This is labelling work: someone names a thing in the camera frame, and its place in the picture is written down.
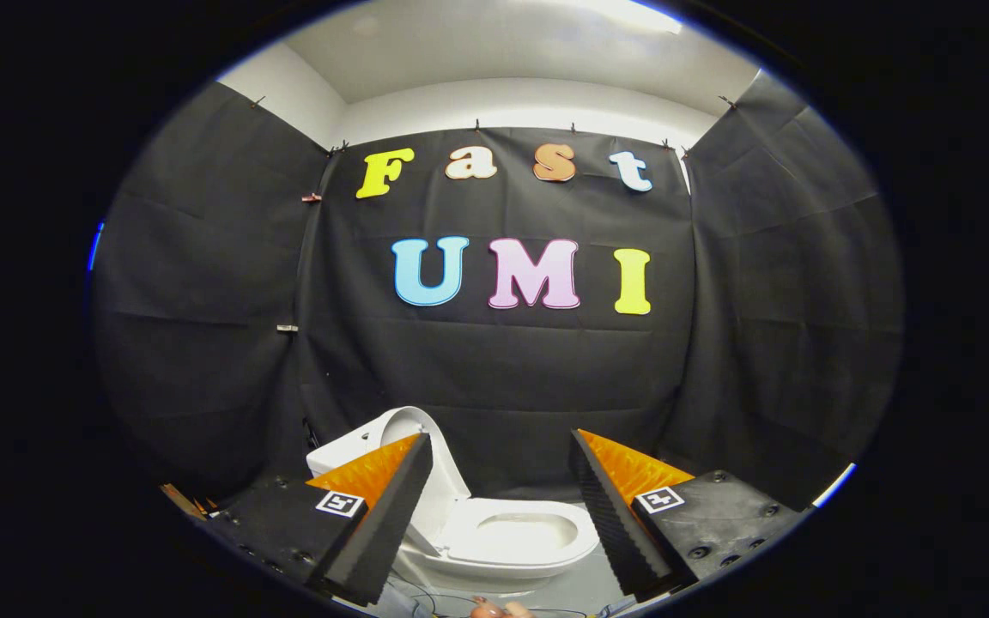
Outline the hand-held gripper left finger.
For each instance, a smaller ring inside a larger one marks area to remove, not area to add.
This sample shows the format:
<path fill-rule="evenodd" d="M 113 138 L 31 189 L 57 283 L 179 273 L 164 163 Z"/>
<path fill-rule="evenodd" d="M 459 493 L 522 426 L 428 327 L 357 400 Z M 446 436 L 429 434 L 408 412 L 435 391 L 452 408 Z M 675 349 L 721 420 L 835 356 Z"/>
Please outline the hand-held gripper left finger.
<path fill-rule="evenodd" d="M 417 432 L 313 480 L 256 482 L 203 530 L 307 593 L 373 605 L 432 467 L 431 437 Z"/>

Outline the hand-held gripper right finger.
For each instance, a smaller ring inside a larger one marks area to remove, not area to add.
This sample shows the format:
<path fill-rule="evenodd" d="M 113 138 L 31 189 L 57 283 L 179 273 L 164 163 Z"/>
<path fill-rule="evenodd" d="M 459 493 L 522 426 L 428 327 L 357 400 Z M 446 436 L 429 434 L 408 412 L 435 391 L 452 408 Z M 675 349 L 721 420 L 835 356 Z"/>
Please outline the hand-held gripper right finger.
<path fill-rule="evenodd" d="M 585 429 L 572 431 L 569 466 L 621 591 L 639 602 L 730 571 L 805 515 L 726 470 L 691 475 Z"/>

